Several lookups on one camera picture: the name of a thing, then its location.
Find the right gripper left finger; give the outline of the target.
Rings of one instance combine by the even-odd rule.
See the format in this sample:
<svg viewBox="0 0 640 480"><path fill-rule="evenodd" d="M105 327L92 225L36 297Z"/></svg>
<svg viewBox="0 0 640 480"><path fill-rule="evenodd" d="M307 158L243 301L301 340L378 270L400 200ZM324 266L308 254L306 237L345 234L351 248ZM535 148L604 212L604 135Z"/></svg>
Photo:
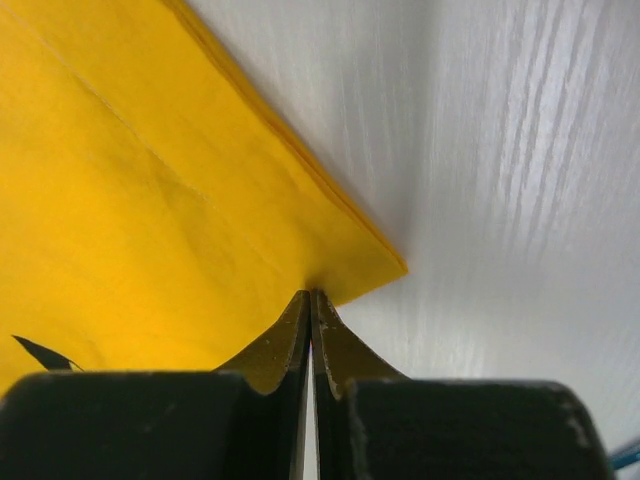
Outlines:
<svg viewBox="0 0 640 480"><path fill-rule="evenodd" d="M42 369L1 399L5 479L298 479L310 295L211 371L82 371L29 340Z"/></svg>

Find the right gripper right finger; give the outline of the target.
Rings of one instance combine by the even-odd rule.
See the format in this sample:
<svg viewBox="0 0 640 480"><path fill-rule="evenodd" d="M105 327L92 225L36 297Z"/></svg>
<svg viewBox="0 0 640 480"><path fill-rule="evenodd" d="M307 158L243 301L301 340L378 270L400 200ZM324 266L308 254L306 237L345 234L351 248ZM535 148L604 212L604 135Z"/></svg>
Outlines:
<svg viewBox="0 0 640 480"><path fill-rule="evenodd" d="M581 400L540 380L412 379L310 295L322 479L609 479Z"/></svg>

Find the yellow cartoon placemat cloth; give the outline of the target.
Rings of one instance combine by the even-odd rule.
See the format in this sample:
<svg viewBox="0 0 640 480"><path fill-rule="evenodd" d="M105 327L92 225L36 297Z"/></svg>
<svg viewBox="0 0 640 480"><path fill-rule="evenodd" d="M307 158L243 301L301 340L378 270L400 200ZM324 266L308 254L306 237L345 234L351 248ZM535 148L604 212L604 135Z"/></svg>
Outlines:
<svg viewBox="0 0 640 480"><path fill-rule="evenodd" d="M2 3L3 388L212 369L406 271L187 3Z"/></svg>

